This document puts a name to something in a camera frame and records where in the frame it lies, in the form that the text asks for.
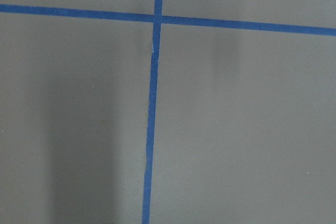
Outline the brown paper table cover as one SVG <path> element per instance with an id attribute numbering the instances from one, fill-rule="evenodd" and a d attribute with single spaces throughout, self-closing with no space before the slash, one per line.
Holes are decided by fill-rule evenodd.
<path id="1" fill-rule="evenodd" d="M 335 223 L 335 0 L 1 0 L 1 223 Z"/>

